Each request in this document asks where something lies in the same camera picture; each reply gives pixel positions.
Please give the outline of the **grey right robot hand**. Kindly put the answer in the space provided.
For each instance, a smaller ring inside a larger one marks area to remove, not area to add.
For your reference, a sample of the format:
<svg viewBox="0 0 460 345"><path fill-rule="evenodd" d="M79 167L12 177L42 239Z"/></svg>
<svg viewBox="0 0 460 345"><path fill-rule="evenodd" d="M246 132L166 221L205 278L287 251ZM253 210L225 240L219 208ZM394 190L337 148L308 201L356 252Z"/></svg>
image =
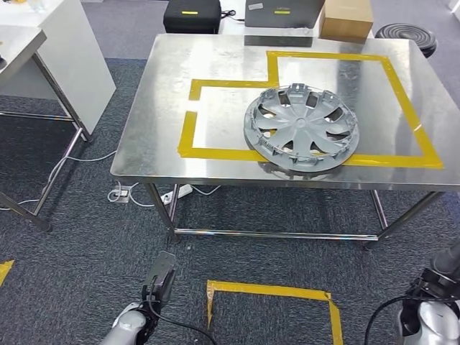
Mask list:
<svg viewBox="0 0 460 345"><path fill-rule="evenodd" d="M459 281L459 239L438 252L432 260L432 269L453 281Z"/></svg>

